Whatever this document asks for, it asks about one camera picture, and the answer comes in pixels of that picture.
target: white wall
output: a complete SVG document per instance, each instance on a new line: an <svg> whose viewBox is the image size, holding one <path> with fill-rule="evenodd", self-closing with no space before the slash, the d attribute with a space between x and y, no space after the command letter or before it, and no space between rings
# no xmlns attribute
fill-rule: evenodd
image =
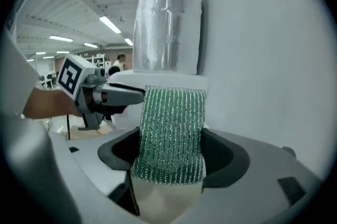
<svg viewBox="0 0 337 224"><path fill-rule="evenodd" d="M35 69L35 61L29 62ZM55 73L54 59L37 58L37 72L40 76L47 77L48 74Z"/></svg>
<svg viewBox="0 0 337 224"><path fill-rule="evenodd" d="M323 0L203 0L206 124L290 146L324 178L336 141L336 44Z"/></svg>

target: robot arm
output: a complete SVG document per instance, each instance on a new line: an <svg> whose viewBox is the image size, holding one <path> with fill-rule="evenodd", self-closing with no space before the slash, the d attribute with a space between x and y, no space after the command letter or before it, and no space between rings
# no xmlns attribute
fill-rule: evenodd
<svg viewBox="0 0 337 224"><path fill-rule="evenodd" d="M105 116L122 113L128 105L142 103L145 95L145 91L139 88L107 84L97 66L77 55L66 56L57 84L74 100L83 117L85 127L79 130L99 129ZM92 103L86 103L86 91L92 91Z"/></svg>

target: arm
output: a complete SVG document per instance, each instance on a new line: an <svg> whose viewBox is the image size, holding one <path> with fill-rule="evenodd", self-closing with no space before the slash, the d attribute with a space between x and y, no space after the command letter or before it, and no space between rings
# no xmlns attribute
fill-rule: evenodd
<svg viewBox="0 0 337 224"><path fill-rule="evenodd" d="M80 116L71 98L61 90L33 88L23 111L27 118L43 119L72 114Z"/></svg>

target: metallic mesh scrubber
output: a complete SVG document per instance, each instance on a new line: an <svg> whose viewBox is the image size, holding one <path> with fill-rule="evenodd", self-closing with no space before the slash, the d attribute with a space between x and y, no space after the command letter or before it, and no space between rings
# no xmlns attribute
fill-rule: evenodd
<svg viewBox="0 0 337 224"><path fill-rule="evenodd" d="M131 176L158 184L193 184L203 179L200 131L205 90L146 88L140 122L140 154Z"/></svg>

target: ceiling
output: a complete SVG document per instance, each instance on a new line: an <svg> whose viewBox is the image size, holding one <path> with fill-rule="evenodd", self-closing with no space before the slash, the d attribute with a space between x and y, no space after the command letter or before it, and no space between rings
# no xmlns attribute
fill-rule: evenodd
<svg viewBox="0 0 337 224"><path fill-rule="evenodd" d="M17 45L27 58L36 52L83 52L93 48L131 48L138 0L23 0L18 7ZM122 32L114 33L98 18L107 16ZM73 42L50 40L51 35Z"/></svg>

